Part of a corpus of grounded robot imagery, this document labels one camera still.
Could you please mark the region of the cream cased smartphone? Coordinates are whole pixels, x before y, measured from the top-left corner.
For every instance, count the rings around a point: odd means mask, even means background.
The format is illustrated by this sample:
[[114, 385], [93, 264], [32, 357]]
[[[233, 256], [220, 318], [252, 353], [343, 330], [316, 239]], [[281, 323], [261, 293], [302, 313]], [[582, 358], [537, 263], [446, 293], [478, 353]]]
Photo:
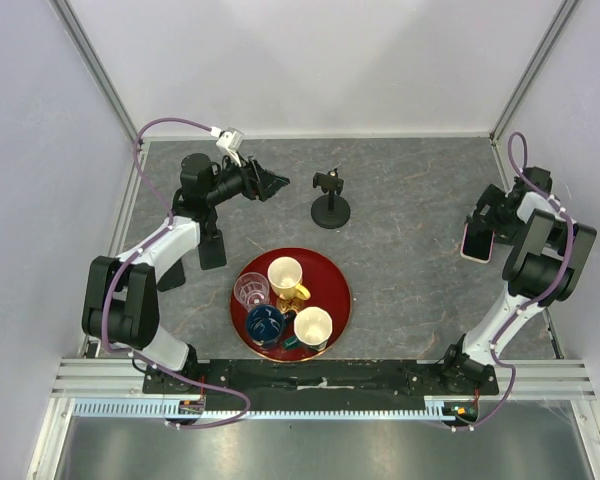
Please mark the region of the cream cased smartphone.
[[486, 264], [491, 259], [494, 233], [478, 222], [465, 225], [460, 255], [468, 260]]

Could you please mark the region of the black phone stand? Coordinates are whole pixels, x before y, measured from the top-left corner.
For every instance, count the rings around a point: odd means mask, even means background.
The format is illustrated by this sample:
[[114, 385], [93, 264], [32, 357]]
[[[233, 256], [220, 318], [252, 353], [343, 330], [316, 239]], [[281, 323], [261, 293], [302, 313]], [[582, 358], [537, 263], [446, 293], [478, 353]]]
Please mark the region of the black phone stand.
[[317, 198], [311, 206], [311, 218], [321, 228], [338, 229], [350, 219], [349, 203], [341, 197], [344, 180], [339, 177], [338, 168], [334, 167], [327, 173], [316, 172], [312, 186], [320, 188], [323, 195]]

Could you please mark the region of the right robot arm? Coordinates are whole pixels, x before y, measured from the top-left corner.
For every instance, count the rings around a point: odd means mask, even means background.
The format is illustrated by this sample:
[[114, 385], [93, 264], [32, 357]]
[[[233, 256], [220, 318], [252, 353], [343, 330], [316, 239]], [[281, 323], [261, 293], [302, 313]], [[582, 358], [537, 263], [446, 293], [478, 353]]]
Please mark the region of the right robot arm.
[[597, 237], [595, 228], [560, 216], [551, 173], [525, 167], [504, 192], [490, 185], [465, 222], [461, 256], [486, 263], [493, 245], [511, 248], [504, 289], [478, 326], [449, 346], [438, 381], [447, 392], [484, 388], [495, 377], [493, 357], [535, 315], [574, 291]]

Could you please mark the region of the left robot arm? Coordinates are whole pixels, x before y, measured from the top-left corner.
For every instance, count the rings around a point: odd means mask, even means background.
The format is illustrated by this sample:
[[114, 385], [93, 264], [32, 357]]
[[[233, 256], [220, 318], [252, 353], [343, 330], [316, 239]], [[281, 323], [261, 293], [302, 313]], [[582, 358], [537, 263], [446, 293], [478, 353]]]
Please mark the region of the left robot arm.
[[200, 378], [196, 351], [161, 326], [158, 294], [185, 283], [182, 258], [192, 250], [204, 270], [226, 264], [216, 225], [219, 204], [237, 195], [266, 201], [289, 182], [253, 157], [224, 157], [219, 163], [202, 153], [185, 157], [180, 187], [163, 224], [136, 247], [92, 261], [83, 332], [138, 352], [153, 367], [166, 368], [165, 382], [176, 392], [191, 392]]

